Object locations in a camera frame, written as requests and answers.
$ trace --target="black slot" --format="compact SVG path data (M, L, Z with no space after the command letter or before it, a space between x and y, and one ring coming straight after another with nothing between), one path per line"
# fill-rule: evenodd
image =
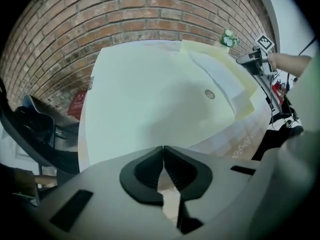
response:
M68 232L79 217L94 193L79 190L67 203L50 219L50 222Z
M242 173L242 174L248 174L248 175L254 175L254 173L256 171L255 169L246 168L246 167L242 167L242 166L238 166L238 165L231 167L230 170L238 172L238 173Z

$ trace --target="human arm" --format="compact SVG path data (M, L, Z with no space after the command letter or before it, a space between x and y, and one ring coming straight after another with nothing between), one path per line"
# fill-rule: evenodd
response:
M272 70L283 70L291 75L300 77L306 69L308 63L312 60L310 56L293 56L283 53L270 53L268 62L272 66Z

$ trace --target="small plant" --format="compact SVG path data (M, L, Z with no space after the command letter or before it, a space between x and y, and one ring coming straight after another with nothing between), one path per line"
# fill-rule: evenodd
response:
M232 48L238 46L240 44L240 40L231 30L225 29L221 36L220 43L226 47Z

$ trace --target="brick wall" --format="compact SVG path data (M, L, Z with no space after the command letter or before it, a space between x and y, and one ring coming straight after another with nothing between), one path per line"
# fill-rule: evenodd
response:
M261 0L32 0L8 37L0 76L13 108L31 94L66 113L101 48L150 39L213 44L224 28L242 41L234 57L260 33L274 40Z

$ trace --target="table top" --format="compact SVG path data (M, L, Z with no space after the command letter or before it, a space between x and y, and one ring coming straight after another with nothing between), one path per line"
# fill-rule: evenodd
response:
M169 51L174 53L174 52L179 52L181 43L182 43L181 41L146 40L146 41L136 41L136 42L125 43L125 44L121 44L121 46L125 45L127 47L134 47L134 46L157 47L158 49L162 49L164 51L167 51L167 52ZM97 75L95 75L94 70L95 69L93 69L92 75L96 77ZM92 115L94 115L94 113L92 113L92 110L93 110L92 105L91 105L91 110L88 110L89 109L88 102L91 102L90 98L91 98L90 95L87 95L86 101L83 104L80 125L79 125L78 158L79 158L80 171L83 171L90 165L97 163L97 161L101 159L104 159L103 157L105 157L105 160L107 160L107 159L118 156L117 154L116 156L114 156L113 154L109 154L110 150L108 150L108 147L106 146L105 143L102 143L101 145L104 145L104 149L105 149L104 154L98 154L99 156L98 160L96 159L96 157L94 159L91 159L93 157L92 153L94 153L93 150L96 148L95 146L92 146L92 145L97 145L97 143L94 144L95 140L92 140L95 138L94 125L97 125L97 119L92 118ZM188 148L193 151L205 153L205 154L210 154L210 155L226 156L234 159L251 159L255 154L256 150L258 149L262 141L262 138L268 128L270 118L271 118L271 110L268 103L266 102L266 94L263 92L261 88L257 88L255 90L250 100L254 107L254 112L252 112L245 118L237 120L233 123L228 124L228 122L226 122L223 126L221 126L222 130L217 130L217 132L215 132L213 135L210 135L209 137L205 137L206 136L205 134L202 134L202 135L200 134L200 139L197 139L196 143L192 143L191 141L190 141L190 145L188 145L188 143L187 144L184 143L185 145L188 145L188 146L185 146L185 148ZM103 125L104 124L103 118L101 118L100 122L102 126L106 127L105 125ZM134 149L133 146L131 146L130 149L132 150L128 150L127 153L136 151L136 150L133 150Z

